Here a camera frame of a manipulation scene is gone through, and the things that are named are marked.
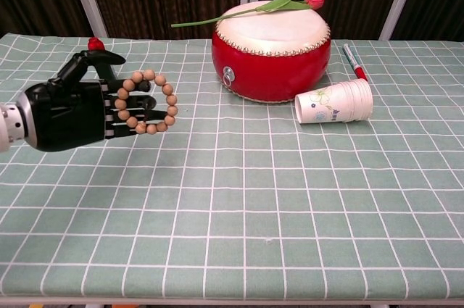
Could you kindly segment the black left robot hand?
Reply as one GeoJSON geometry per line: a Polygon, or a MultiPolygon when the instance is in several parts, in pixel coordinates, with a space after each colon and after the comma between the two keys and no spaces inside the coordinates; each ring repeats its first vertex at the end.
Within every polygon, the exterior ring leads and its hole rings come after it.
{"type": "Polygon", "coordinates": [[[23,139],[39,151],[65,151],[167,130],[177,113],[172,87],[151,70],[118,80],[112,68],[124,63],[101,49],[74,54],[55,77],[1,106],[1,150],[23,139]]]}

